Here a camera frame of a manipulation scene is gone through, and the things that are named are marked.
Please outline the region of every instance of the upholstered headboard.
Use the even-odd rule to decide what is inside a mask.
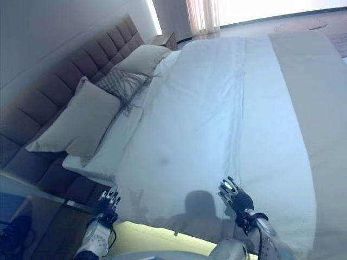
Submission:
[[[1,111],[0,168],[53,195],[91,205],[105,187],[61,165],[62,153],[32,153],[25,145],[39,137],[74,95],[79,79],[92,82],[143,44],[130,16],[89,41],[53,71],[17,95]]]

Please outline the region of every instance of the pillow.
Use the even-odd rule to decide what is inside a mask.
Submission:
[[[95,85],[104,91],[118,97],[123,105],[128,104],[131,97],[142,87],[147,77],[118,70],[113,67],[111,71]]]
[[[117,65],[126,72],[152,75],[157,64],[171,53],[171,50],[156,45],[140,45],[127,58]]]
[[[117,97],[81,78],[76,94],[55,122],[25,148],[91,157],[120,108]]]

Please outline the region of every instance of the carpet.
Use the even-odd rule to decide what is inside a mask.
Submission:
[[[280,24],[274,28],[274,31],[276,33],[291,33],[295,31],[315,30],[326,25],[326,22],[316,18],[305,20],[298,19],[296,21]]]

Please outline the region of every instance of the nightstand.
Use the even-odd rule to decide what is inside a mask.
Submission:
[[[157,35],[150,42],[152,45],[164,46],[169,48],[170,50],[178,50],[175,33],[168,35]]]

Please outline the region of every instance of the curtain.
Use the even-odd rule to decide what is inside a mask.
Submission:
[[[214,33],[220,30],[218,1],[185,0],[193,36]]]

